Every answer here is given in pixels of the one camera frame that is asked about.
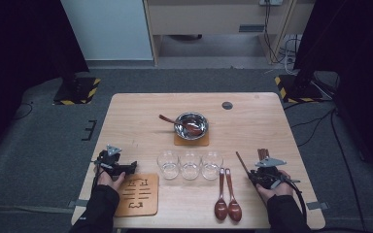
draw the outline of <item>black curtain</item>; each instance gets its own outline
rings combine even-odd
[[[0,136],[27,88],[87,71],[59,0],[0,0]]]
[[[317,0],[304,31],[295,69],[334,71],[340,117],[362,158],[373,161],[373,1]]]

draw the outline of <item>spoon handle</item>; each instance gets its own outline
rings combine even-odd
[[[175,121],[175,120],[173,120],[173,119],[170,119],[170,118],[168,118],[168,117],[166,117],[166,116],[163,116],[163,115],[159,115],[159,118],[161,118],[161,119],[163,119],[163,120],[165,120],[165,121],[168,121],[168,122],[170,122],[170,123],[180,124],[179,122],[177,122],[177,121]]]
[[[223,176],[224,176],[223,168],[220,168],[220,198],[223,198]]]
[[[235,197],[234,197],[234,192],[232,190],[231,171],[229,170],[229,168],[225,169],[225,174],[226,174],[226,182],[228,183],[229,194],[231,195],[231,200],[232,200],[232,199],[235,199]]]

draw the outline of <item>wooden trivet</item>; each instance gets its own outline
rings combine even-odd
[[[153,216],[158,211],[157,173],[132,174],[119,187],[115,216]]]

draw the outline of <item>glass cup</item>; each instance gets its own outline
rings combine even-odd
[[[186,151],[180,156],[181,174],[187,180],[194,180],[199,175],[201,156],[195,151]]]
[[[166,150],[156,160],[163,178],[172,180],[179,174],[179,158],[171,150]]]
[[[201,172],[207,180],[214,180],[220,175],[223,158],[217,151],[209,151],[202,157]]]

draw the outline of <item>human hand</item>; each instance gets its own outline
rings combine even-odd
[[[290,179],[290,176],[285,171],[279,170],[284,176]],[[287,183],[280,183],[273,189],[265,189],[259,183],[256,184],[256,191],[258,191],[259,195],[261,196],[263,202],[265,204],[268,203],[269,198],[273,197],[274,195],[282,196],[282,195],[290,195],[293,194],[293,189]]]
[[[118,179],[116,181],[113,181],[111,176],[104,171],[104,169],[99,169],[99,178],[98,178],[98,185],[103,184],[107,185],[111,188],[113,188],[116,192],[118,192],[118,189],[120,185],[123,183],[123,180],[125,180],[125,173],[122,172]]]

